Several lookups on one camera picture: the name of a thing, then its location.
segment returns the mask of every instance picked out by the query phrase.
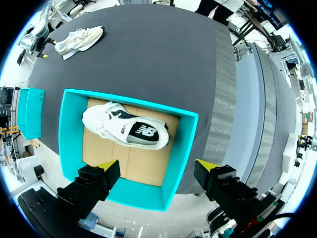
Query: black pants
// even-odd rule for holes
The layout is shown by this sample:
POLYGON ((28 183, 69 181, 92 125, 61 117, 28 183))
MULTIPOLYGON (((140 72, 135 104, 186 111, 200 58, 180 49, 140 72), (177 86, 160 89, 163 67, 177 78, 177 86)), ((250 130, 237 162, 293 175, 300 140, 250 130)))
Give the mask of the black pants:
POLYGON ((217 6, 218 8, 214 12, 213 20, 228 26, 229 22, 226 19, 231 16, 233 12, 214 0, 201 0, 198 9, 195 12, 203 16, 209 16, 211 11, 217 6))

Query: shoelace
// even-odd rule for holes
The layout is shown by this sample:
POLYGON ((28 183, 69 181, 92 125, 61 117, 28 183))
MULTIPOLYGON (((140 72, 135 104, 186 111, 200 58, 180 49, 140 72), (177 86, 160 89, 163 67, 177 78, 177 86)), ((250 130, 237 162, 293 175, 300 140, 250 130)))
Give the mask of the shoelace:
POLYGON ((72 38, 72 39, 75 39, 75 38, 77 38, 77 37, 79 37, 79 38, 85 38, 86 35, 87 35, 87 33, 88 33, 88 30, 89 30, 89 28, 87 28, 86 30, 85 30, 85 29, 82 29, 82 28, 77 29, 77 30, 74 32, 74 34, 71 36, 71 38, 72 38))

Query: new balance logo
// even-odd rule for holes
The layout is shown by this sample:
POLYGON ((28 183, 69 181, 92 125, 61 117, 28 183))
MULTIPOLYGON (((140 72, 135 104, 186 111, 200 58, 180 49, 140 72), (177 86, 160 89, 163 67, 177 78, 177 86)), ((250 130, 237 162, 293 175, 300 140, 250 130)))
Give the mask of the new balance logo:
POLYGON ((139 129, 137 129, 137 131, 135 133, 137 134, 141 134, 145 135, 145 136, 154 136, 154 133, 157 132, 157 130, 155 130, 152 127, 146 127, 145 125, 142 125, 139 129))

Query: teal shoe box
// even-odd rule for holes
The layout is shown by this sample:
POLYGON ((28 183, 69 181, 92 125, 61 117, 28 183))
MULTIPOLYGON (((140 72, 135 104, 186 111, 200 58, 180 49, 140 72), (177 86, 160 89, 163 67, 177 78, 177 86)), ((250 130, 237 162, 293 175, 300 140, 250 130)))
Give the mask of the teal shoe box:
POLYGON ((64 176, 74 181, 83 157, 84 124, 82 115, 89 98, 114 101, 180 117, 175 141, 162 186, 119 178, 107 200, 152 211, 167 211, 183 176, 193 144, 198 114, 157 103, 112 94, 65 89, 59 116, 59 155, 64 176))
POLYGON ((18 103, 18 127, 25 139, 41 137, 42 107, 45 91, 21 88, 18 103))

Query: shoe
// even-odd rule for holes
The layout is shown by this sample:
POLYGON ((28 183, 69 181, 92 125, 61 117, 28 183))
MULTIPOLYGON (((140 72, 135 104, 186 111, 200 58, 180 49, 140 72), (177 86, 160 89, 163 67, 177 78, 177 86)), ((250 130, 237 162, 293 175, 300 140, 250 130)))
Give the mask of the shoe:
POLYGON ((55 50, 66 60, 75 53, 85 51, 93 46, 103 35, 104 30, 103 26, 97 26, 91 29, 87 28, 87 30, 79 29, 70 32, 65 40, 56 43, 55 50))
POLYGON ((164 121, 129 114, 120 103, 90 107, 83 113, 82 121, 92 133, 119 145, 159 150, 169 140, 164 121))

